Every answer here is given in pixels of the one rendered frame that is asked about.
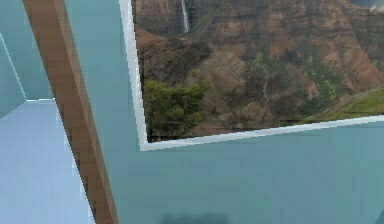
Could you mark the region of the white framed window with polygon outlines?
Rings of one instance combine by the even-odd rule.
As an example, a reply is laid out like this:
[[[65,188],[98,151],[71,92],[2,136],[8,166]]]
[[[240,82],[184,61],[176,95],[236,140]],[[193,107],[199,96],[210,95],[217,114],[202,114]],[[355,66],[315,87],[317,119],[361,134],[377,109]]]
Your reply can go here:
[[[384,121],[384,0],[119,0],[142,151]]]

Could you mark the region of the brown wooden door frame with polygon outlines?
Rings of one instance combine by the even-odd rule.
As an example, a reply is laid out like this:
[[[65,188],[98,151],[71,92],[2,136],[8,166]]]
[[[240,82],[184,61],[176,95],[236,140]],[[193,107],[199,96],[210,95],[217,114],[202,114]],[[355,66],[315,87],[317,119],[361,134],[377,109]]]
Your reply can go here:
[[[96,224],[119,224],[64,0],[22,0]]]

